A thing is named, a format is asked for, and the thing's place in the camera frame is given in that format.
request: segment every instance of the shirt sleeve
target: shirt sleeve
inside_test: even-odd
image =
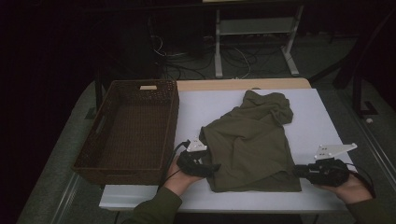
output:
[[[139,204],[133,211],[132,223],[172,224],[181,199],[170,189],[161,188],[153,199]]]
[[[346,207],[358,224],[396,223],[396,221],[381,208],[376,199],[347,204]]]

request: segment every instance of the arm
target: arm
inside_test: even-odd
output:
[[[173,223],[181,206],[180,195],[194,182],[202,179],[179,171],[176,157],[168,171],[168,179],[150,201],[139,204],[133,212],[132,223]]]
[[[341,199],[359,224],[396,223],[381,209],[378,201],[372,197],[369,190],[354,175],[350,175],[348,181],[337,188],[329,186],[317,187],[329,190]]]

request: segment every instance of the person's hand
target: person's hand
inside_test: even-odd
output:
[[[176,195],[180,196],[194,182],[203,179],[199,176],[184,174],[177,166],[178,156],[174,158],[168,170],[168,179],[163,184],[164,187],[172,190]]]
[[[373,199],[370,191],[364,186],[364,184],[354,175],[349,175],[349,179],[346,183],[339,187],[329,187],[329,186],[318,186],[320,189],[329,190],[344,203],[359,203],[362,201]]]

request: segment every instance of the wicker basket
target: wicker basket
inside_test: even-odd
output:
[[[174,148],[178,103],[175,81],[113,81],[73,170],[93,184],[158,185]]]

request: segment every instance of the green cloth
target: green cloth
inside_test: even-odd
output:
[[[123,223],[172,224],[180,206],[181,200],[174,192],[167,188],[161,188],[152,200],[139,204],[133,211],[133,217]],[[346,207],[358,224],[396,223],[389,214],[381,209],[376,199],[348,204]]]
[[[203,127],[201,141],[209,148],[205,164],[221,164],[210,188],[223,191],[301,191],[292,174],[294,161],[283,128],[291,123],[290,102],[282,93],[246,91],[243,102]]]
[[[173,223],[181,199],[170,189],[160,188],[154,198],[139,204],[128,223]]]

